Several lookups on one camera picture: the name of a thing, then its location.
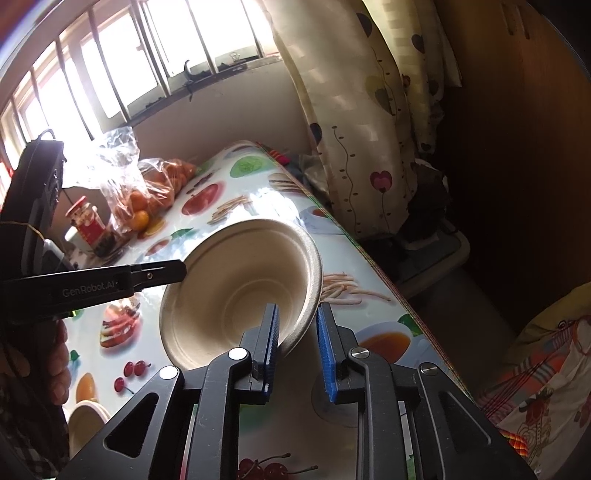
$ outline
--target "wall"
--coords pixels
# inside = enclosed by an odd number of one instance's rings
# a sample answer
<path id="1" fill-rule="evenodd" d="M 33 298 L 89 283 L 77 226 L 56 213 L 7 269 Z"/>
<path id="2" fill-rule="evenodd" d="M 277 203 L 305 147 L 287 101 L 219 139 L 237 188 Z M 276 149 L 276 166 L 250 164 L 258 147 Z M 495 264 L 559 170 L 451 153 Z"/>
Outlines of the wall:
<path id="1" fill-rule="evenodd" d="M 198 90 L 134 127 L 142 158 L 182 158 L 200 163 L 237 140 L 260 141 L 276 150 L 309 153 L 308 128 L 296 89 L 282 61 L 234 75 Z M 85 194 L 106 221 L 100 191 L 68 189 L 75 202 Z M 69 228 L 70 202 L 62 193 L 50 238 L 58 245 Z"/>

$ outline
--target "small bowl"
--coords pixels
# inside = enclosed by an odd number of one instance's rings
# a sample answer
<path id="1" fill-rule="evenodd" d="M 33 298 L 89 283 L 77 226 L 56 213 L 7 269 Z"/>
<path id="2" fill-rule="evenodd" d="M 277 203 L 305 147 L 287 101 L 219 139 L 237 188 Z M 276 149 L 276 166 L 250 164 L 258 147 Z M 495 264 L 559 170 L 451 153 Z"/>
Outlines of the small bowl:
<path id="1" fill-rule="evenodd" d="M 79 401 L 68 418 L 70 436 L 70 458 L 73 458 L 90 439 L 111 419 L 103 405 L 90 401 Z"/>

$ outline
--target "wooden cabinet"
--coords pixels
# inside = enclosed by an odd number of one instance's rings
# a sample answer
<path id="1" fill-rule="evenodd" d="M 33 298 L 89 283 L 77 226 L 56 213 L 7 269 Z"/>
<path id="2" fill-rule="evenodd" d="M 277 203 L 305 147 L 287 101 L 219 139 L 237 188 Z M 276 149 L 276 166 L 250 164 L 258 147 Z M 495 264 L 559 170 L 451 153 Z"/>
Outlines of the wooden cabinet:
<path id="1" fill-rule="evenodd" d="M 591 280 L 591 83 L 522 0 L 436 0 L 463 76 L 437 164 L 469 271 L 519 331 Z"/>

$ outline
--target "white paper bowl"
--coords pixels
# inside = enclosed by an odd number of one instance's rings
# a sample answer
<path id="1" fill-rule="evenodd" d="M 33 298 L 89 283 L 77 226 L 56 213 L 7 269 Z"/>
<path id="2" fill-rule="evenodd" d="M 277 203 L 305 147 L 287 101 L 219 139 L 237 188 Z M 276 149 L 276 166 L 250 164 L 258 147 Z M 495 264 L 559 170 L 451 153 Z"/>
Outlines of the white paper bowl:
<path id="1" fill-rule="evenodd" d="M 70 458 L 73 458 L 110 419 L 111 415 L 103 405 L 90 400 L 79 401 L 68 418 Z"/>
<path id="2" fill-rule="evenodd" d="M 160 308 L 168 357 L 190 370 L 236 347 L 260 325 L 267 303 L 280 314 L 279 353 L 304 335 L 320 300 L 322 264 L 310 235 L 278 220 L 253 219 L 216 232 L 185 260 L 187 276 L 169 285 Z"/>

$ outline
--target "jar lid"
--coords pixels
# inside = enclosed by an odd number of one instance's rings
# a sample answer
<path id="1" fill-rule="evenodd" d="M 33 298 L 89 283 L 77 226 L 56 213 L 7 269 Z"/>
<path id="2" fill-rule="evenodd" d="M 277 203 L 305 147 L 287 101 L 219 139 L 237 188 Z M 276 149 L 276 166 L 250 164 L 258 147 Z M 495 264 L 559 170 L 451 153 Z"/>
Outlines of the jar lid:
<path id="1" fill-rule="evenodd" d="M 83 195 L 78 200 L 76 200 L 74 205 L 72 205 L 71 208 L 66 212 L 66 216 L 69 217 L 72 213 L 80 210 L 86 202 L 86 195 Z"/>

